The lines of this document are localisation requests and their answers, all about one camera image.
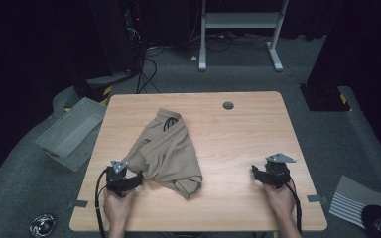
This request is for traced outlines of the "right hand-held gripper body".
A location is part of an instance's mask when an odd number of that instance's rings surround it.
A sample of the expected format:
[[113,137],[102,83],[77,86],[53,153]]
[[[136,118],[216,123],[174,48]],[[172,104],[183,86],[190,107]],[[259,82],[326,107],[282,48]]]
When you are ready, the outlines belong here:
[[275,189],[281,188],[291,179],[290,170],[287,167],[288,163],[294,163],[296,160],[277,153],[266,158],[266,180],[265,183],[273,186]]

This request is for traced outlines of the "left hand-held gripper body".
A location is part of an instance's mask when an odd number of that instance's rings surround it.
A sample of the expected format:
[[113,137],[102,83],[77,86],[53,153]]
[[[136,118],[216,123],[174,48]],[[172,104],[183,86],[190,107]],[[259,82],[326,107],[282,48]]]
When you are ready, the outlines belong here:
[[125,197],[128,191],[128,183],[136,181],[134,178],[127,178],[128,164],[125,162],[112,161],[107,169],[106,188],[114,192],[119,197]]

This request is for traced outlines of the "beige drawstring shorts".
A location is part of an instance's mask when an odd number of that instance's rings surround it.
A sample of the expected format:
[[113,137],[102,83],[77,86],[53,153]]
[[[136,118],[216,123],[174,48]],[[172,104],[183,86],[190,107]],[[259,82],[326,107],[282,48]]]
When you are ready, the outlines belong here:
[[189,199],[201,189],[203,176],[182,115],[161,108],[123,159],[130,171]]

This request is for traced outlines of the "person's right hand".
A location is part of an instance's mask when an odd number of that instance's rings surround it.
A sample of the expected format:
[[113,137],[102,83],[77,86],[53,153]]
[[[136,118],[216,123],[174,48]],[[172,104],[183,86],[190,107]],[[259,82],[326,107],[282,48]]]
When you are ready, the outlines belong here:
[[263,183],[269,205],[278,221],[293,219],[295,200],[287,187],[276,189],[274,186]]

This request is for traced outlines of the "person's left hand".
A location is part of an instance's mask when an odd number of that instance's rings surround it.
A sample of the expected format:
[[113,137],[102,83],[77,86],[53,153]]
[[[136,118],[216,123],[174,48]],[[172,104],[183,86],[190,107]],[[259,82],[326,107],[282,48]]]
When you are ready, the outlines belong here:
[[132,210],[135,190],[130,190],[124,197],[113,191],[104,191],[104,213],[109,220],[110,231],[123,231]]

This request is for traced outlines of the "grey plastic bin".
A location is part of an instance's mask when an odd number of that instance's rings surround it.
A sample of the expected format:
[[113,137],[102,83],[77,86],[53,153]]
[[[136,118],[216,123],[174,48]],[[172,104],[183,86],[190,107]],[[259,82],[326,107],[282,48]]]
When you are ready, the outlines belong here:
[[90,159],[107,107],[82,98],[37,140],[53,160],[77,172]]

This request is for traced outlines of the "grey striped sheet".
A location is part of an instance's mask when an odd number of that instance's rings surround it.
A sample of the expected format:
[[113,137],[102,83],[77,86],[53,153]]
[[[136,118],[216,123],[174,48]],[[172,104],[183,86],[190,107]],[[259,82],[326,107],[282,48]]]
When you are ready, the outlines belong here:
[[361,214],[367,205],[381,207],[381,192],[342,176],[333,196],[329,213],[363,228]]

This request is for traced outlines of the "shiny silver object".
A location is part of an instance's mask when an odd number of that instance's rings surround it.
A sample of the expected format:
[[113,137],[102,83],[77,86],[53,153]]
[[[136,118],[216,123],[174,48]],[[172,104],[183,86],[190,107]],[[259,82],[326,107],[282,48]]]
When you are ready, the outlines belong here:
[[31,238],[45,238],[52,233],[56,226],[56,219],[50,213],[44,213],[36,217],[29,226]]

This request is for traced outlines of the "black base with yellow tape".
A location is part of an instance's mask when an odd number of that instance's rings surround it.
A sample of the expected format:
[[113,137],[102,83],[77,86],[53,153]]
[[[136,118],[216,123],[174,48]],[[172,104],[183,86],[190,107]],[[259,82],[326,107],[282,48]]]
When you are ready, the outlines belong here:
[[321,87],[300,84],[299,88],[311,111],[350,111],[346,97],[337,87]]
[[132,79],[133,75],[121,74],[117,76],[102,76],[92,79],[74,78],[73,90],[79,99],[89,98],[96,102],[102,102],[107,97],[111,88],[118,83]]

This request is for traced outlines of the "dark round object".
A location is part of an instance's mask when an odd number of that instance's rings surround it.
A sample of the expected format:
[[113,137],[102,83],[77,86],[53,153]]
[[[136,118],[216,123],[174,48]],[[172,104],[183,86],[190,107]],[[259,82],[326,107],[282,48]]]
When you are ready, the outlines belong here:
[[381,238],[381,206],[365,206],[361,212],[361,220],[371,238]]

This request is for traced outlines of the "black equipment rack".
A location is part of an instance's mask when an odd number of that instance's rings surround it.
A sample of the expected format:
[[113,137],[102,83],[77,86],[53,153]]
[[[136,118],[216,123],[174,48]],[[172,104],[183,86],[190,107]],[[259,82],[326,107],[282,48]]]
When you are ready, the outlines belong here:
[[139,0],[89,0],[112,75],[139,71],[144,33]]

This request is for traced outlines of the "white metal stand frame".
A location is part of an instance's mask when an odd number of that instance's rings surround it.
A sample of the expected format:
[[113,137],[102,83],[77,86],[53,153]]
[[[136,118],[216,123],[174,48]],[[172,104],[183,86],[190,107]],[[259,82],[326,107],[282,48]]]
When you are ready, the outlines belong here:
[[275,71],[281,72],[284,67],[278,56],[276,46],[281,33],[290,0],[282,0],[281,10],[271,13],[211,13],[206,12],[206,0],[201,0],[200,47],[198,69],[205,71],[206,63],[206,30],[207,29],[273,29],[272,40],[266,43],[269,56]]

